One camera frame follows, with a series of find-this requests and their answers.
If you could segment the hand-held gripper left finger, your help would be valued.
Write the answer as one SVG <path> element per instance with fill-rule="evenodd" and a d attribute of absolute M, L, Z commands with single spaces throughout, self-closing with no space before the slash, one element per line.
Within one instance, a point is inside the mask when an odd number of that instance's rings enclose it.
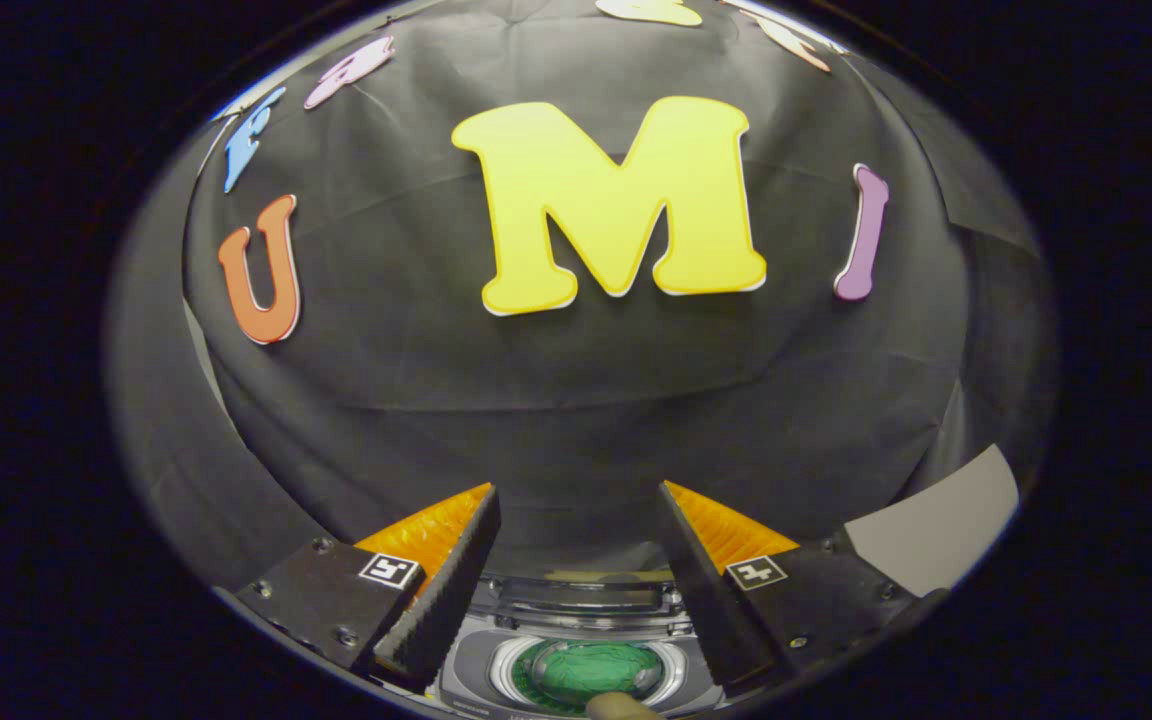
<path fill-rule="evenodd" d="M 484 483 L 347 543 L 320 536 L 236 601 L 339 669 L 420 694 L 460 632 L 500 528 Z"/>

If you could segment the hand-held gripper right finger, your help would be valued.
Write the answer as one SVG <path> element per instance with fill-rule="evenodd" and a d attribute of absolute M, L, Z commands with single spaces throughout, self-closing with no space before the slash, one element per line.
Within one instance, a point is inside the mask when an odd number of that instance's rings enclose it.
<path fill-rule="evenodd" d="M 943 601 L 861 558 L 844 530 L 794 541 L 664 480 L 655 515 L 710 676 L 728 694 L 796 689 L 910 632 Z"/>

